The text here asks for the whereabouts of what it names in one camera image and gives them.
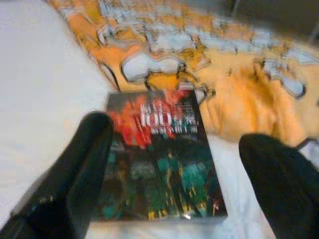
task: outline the orange fabric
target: orange fabric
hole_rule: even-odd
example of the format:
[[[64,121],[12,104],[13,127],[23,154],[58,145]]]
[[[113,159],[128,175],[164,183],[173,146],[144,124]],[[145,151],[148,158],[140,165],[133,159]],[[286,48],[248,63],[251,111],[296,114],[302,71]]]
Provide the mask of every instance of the orange fabric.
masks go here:
[[[49,2],[120,91],[190,83],[205,91],[206,130],[229,141],[249,132],[290,145],[319,136],[314,48],[175,1]]]

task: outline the red graphic on book cover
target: red graphic on book cover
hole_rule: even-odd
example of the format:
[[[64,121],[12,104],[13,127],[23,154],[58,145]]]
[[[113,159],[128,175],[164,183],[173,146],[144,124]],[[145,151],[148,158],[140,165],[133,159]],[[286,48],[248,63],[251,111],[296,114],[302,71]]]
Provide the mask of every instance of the red graphic on book cover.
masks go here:
[[[142,122],[143,109],[149,109],[151,111],[149,122],[154,123],[154,115],[159,113],[162,115],[162,120],[167,122],[167,114],[172,119],[182,119],[183,110],[181,107],[177,107],[178,102],[189,94],[189,91],[165,91],[164,98],[152,99],[151,102],[147,101],[145,95],[136,97],[132,102],[127,100],[122,112],[107,112],[112,118],[114,123],[114,131],[119,132],[124,139],[124,142],[128,146],[139,146],[141,149],[145,149],[147,145],[152,143],[151,130],[152,127],[149,124]],[[167,137],[174,138],[175,134],[169,130],[170,125],[163,124],[161,127],[165,128],[165,134]]]

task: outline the book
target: book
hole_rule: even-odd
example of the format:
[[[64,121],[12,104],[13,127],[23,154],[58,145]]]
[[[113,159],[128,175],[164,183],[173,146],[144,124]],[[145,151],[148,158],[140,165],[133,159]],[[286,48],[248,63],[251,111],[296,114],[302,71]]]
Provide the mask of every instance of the book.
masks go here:
[[[226,217],[193,90],[111,93],[114,136],[95,221]]]

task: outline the white bedsheet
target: white bedsheet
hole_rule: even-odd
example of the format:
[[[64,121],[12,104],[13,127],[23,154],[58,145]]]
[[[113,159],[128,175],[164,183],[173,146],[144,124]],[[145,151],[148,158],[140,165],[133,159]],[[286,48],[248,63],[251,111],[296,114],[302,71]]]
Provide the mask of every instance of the white bedsheet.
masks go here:
[[[0,0],[0,227],[59,156],[80,119],[101,110],[111,84],[40,0]],[[215,226],[92,224],[89,239],[275,238],[240,162],[238,145],[209,137],[228,219]]]

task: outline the bed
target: bed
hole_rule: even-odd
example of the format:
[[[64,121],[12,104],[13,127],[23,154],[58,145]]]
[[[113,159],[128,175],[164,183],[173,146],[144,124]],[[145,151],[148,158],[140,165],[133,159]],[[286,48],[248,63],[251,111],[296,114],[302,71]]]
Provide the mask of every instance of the bed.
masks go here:
[[[0,227],[25,190],[66,147],[80,119],[114,91],[40,0],[0,1]],[[209,136],[228,218],[216,225],[92,223],[88,239],[273,239],[238,144]]]

